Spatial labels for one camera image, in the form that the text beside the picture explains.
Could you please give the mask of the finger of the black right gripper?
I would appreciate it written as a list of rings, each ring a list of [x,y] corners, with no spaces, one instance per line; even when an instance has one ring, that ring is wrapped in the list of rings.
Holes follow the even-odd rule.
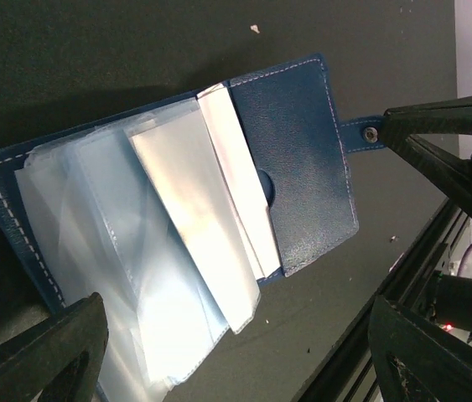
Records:
[[[438,143],[472,137],[472,96],[386,110],[380,141],[419,171],[472,218],[472,157]]]

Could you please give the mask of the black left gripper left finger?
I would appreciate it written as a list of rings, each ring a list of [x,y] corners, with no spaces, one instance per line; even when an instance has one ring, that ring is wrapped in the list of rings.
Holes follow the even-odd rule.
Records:
[[[0,345],[0,401],[90,401],[109,338],[94,292]]]

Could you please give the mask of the blue leather card holder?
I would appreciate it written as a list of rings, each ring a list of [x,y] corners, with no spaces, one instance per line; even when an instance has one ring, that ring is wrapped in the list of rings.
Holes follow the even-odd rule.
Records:
[[[357,232],[347,157],[380,127],[314,54],[0,149],[0,228],[53,311],[101,295],[101,398],[160,401]]]

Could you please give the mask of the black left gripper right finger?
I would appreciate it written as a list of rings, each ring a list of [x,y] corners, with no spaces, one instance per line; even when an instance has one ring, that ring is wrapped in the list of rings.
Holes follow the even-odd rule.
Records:
[[[416,313],[377,297],[368,340],[385,401],[472,401],[472,347]]]

